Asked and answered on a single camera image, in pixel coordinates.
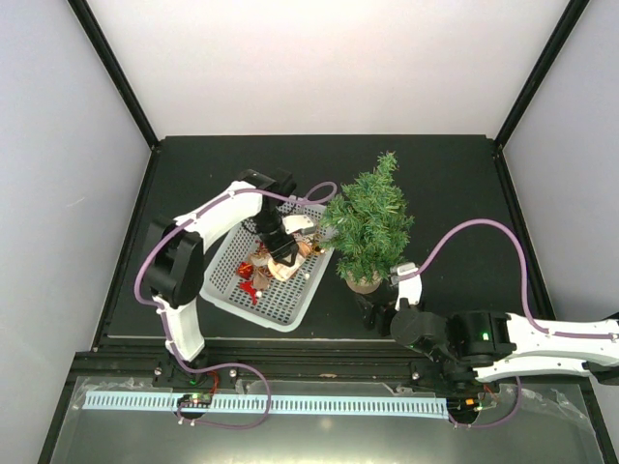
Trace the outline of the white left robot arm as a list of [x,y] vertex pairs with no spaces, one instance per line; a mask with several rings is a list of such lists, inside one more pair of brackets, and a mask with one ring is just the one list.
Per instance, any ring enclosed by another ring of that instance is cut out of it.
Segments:
[[197,316],[203,286],[206,251],[243,220],[255,230],[271,259],[294,273],[303,262],[295,238],[286,231],[278,206],[294,192],[292,174],[271,175],[248,169],[214,199],[172,220],[150,226],[150,248],[134,285],[139,301],[154,305],[162,317],[165,346],[175,357],[173,373],[187,386],[200,384],[208,363],[198,356],[205,345]]

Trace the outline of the white perforated plastic basket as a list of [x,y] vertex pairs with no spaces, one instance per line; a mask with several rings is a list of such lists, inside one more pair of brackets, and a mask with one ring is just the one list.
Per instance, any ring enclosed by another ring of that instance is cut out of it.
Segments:
[[[323,205],[286,204],[280,210],[282,218],[307,215],[317,225],[317,230],[312,235],[292,235],[297,241],[299,252],[307,257],[297,273],[287,281],[273,278],[267,267],[269,259],[272,258],[267,248],[255,234],[242,225],[236,225],[227,233],[206,268],[200,297],[217,308],[258,326],[290,333],[301,324],[333,253],[320,247],[322,239],[329,235],[320,225],[325,211]],[[245,280],[236,274],[236,269],[243,261],[254,265],[254,274],[250,281],[261,291],[256,305],[253,305],[250,296],[239,288],[239,283]]]

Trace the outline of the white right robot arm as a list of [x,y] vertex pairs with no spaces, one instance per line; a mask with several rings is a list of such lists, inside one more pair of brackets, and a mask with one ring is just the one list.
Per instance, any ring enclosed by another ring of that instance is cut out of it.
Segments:
[[400,306],[371,306],[365,322],[427,358],[413,370],[436,389],[464,392],[511,377],[542,375],[618,384],[617,317],[593,323],[552,321],[543,333],[517,314],[442,316],[403,301]]

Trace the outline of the small green christmas tree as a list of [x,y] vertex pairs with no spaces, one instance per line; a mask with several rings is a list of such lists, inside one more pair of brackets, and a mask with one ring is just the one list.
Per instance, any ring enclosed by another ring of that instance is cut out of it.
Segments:
[[393,151],[377,158],[371,171],[361,172],[329,201],[320,225],[329,232],[320,246],[338,255],[337,274],[361,295],[370,294],[402,262],[414,217],[394,174]]

